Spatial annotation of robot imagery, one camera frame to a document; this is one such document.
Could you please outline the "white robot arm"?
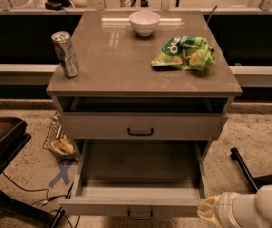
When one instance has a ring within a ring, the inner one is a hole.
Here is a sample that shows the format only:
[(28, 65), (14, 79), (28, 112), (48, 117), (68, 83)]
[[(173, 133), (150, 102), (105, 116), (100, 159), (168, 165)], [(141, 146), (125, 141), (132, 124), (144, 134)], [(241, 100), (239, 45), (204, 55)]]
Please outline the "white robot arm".
[(272, 228), (272, 185), (255, 194), (211, 196), (198, 206), (197, 215), (216, 228)]

